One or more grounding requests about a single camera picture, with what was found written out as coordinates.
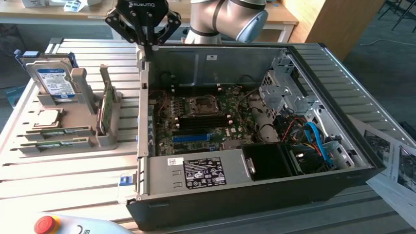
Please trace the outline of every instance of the metal panel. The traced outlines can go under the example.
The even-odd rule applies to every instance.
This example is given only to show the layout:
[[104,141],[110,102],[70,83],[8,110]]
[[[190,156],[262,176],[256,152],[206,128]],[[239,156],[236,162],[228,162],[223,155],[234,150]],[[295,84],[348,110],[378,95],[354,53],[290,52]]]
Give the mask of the metal panel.
[[[344,105],[344,111],[362,121],[380,128],[388,128],[386,130],[395,135],[394,137],[404,137],[402,132],[395,130],[395,123],[391,122],[387,114],[380,112],[378,103],[368,99],[366,105],[363,98],[368,97],[368,94],[362,92],[355,83],[351,83],[354,78],[346,74],[328,52],[318,44],[295,44],[295,47],[300,49],[316,73],[322,75],[319,78],[324,85],[335,88],[330,92]],[[122,102],[124,119],[122,119],[119,140],[132,140],[138,134],[138,122],[134,117],[138,115],[139,106],[136,48],[124,41],[91,39],[66,39],[56,48],[59,53],[70,51],[76,53],[80,66],[87,66],[90,71],[88,83],[98,90],[103,88],[98,67],[102,63],[111,65],[111,79],[124,95]],[[31,95],[36,90],[31,81],[0,135],[2,207],[15,209],[26,205],[39,211],[111,220],[135,233],[142,233],[126,206],[116,202],[119,175],[136,169],[136,142],[119,143],[118,149],[112,151],[76,155],[19,158],[14,152],[4,151],[8,147],[7,139],[15,138],[23,131],[20,124],[31,118],[34,113],[30,111],[36,109],[35,105],[39,105],[38,102],[32,102],[38,98]],[[352,231],[387,233],[402,230],[406,232],[400,233],[411,233],[415,231],[367,185],[346,189],[327,202],[222,219],[166,230],[166,232],[184,230],[199,233],[259,234],[294,232],[339,234]]]

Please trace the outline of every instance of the gray carpet floor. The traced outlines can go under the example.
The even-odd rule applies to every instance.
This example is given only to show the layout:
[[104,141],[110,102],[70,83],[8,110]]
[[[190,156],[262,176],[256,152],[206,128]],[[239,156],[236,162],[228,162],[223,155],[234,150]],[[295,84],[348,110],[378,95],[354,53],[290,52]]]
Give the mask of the gray carpet floor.
[[[392,31],[399,16],[388,12],[378,20],[379,15],[364,31],[344,64],[396,120],[407,121],[416,127],[416,46],[386,41],[360,46],[360,43],[370,43],[376,39],[416,43],[416,33],[412,33],[416,22],[404,19]],[[0,55],[0,66],[0,88],[27,84],[28,75],[14,58]],[[0,90],[0,130],[11,112],[12,108]]]

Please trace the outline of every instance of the barcode sticker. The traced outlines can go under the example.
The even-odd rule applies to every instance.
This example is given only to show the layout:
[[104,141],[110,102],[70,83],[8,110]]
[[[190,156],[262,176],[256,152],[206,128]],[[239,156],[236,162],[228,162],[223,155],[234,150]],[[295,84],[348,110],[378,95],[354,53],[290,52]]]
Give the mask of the barcode sticker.
[[183,157],[168,158],[168,166],[183,165]]

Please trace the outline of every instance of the wooden table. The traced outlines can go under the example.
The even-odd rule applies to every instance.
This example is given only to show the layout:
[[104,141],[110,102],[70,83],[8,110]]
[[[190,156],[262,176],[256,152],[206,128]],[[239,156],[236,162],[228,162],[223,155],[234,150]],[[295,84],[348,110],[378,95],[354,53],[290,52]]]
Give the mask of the wooden table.
[[[103,0],[102,3],[84,7],[80,12],[64,12],[63,6],[24,8],[20,0],[0,0],[0,23],[16,24],[70,24],[70,25],[106,25],[103,21],[108,10],[115,6],[116,0]],[[190,26],[191,2],[170,2],[170,8],[182,15],[182,27]],[[279,3],[267,4],[268,19],[260,41],[288,42],[298,19]],[[122,39],[114,32],[114,39]]]

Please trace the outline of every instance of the green circuit board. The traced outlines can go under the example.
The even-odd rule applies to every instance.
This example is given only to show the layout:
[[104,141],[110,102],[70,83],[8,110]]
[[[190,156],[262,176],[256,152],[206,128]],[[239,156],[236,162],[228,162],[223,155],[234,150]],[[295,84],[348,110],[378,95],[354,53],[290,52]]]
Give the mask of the green circuit board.
[[[220,106],[219,114],[230,114],[232,117],[234,123],[227,127],[218,127],[208,129],[211,133],[210,141],[202,142],[187,142],[187,143],[174,143],[174,135],[172,132],[178,130],[175,126],[175,117],[172,114],[172,103],[175,101],[184,101],[187,98],[198,98],[198,97],[170,97],[163,109],[160,111],[155,111],[156,116],[156,156],[167,156],[174,154],[192,153],[194,151],[207,150],[218,151],[223,150],[222,144],[226,140],[239,140],[240,144],[254,143],[252,141],[252,133],[248,131],[246,126],[254,126],[255,121],[251,114],[244,114],[243,118],[240,118],[238,113],[238,104],[239,101],[244,98],[247,92],[239,91],[236,87],[226,87],[226,90],[220,95],[215,96],[218,100],[218,104]],[[164,102],[163,98],[158,102],[160,106]],[[242,102],[240,110],[247,109],[247,101]]]

